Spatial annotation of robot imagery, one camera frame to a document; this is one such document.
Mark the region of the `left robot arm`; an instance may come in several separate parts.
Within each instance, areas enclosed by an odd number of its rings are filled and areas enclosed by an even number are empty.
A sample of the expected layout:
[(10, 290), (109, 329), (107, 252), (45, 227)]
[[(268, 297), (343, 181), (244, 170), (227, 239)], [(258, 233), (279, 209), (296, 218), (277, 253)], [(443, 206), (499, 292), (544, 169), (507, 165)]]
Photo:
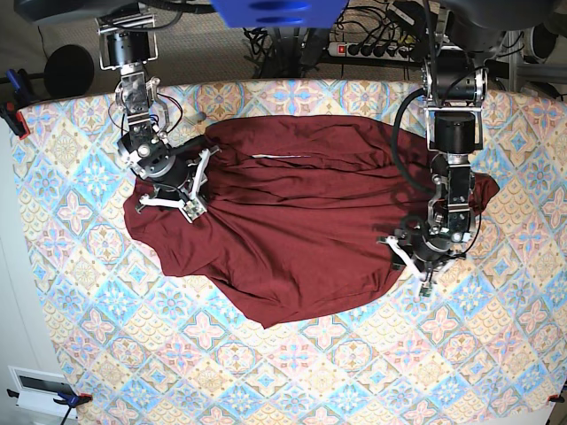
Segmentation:
[[(475, 176), (469, 156), (483, 148), (482, 103), (487, 92), (487, 70), (470, 56), (444, 54), (443, 39), (427, 30), (429, 56), (423, 64), (423, 86), (402, 102), (390, 139), (392, 158), (409, 185), (430, 196), (427, 216), (409, 215), (385, 239), (396, 259), (416, 279), (428, 282), (450, 261), (460, 259), (455, 245), (466, 243), (475, 224), (470, 198)], [(424, 100), (426, 147), (434, 157), (428, 164), (429, 183), (410, 174), (399, 154), (400, 123), (404, 111), (418, 97)]]

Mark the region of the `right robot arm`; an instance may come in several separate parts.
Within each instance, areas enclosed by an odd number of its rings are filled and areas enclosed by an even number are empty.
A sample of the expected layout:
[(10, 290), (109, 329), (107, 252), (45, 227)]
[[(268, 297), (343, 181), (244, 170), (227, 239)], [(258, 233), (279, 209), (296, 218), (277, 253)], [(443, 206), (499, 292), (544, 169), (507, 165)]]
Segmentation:
[(117, 142), (122, 161), (139, 178), (154, 187), (154, 199), (144, 205), (186, 205), (196, 200), (205, 180), (211, 153), (186, 162), (184, 147), (169, 142), (170, 133), (183, 118), (182, 107), (159, 93), (160, 79), (149, 77), (145, 66), (158, 57), (153, 14), (142, 5), (122, 7), (97, 19), (103, 69), (118, 70), (115, 104), (128, 123), (128, 132)]

